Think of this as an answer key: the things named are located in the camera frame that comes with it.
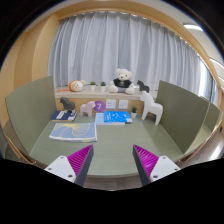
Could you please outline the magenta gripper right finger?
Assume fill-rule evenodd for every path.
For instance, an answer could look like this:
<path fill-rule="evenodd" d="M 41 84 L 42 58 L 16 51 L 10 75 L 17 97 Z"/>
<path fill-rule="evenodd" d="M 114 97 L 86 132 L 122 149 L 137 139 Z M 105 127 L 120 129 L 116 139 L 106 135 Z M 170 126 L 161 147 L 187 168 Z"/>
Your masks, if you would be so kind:
<path fill-rule="evenodd" d="M 133 157 L 143 186 L 180 170 L 167 156 L 158 157 L 137 145 L 133 145 Z"/>

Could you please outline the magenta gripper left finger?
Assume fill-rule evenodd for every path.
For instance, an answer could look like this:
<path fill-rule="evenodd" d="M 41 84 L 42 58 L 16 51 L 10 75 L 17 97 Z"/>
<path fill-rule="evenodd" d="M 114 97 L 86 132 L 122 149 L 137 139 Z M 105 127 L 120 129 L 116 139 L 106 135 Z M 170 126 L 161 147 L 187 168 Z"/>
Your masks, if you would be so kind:
<path fill-rule="evenodd" d="M 85 182 L 93 155 L 93 146 L 89 145 L 68 157 L 59 156 L 45 168 L 45 171 L 82 186 Z"/>

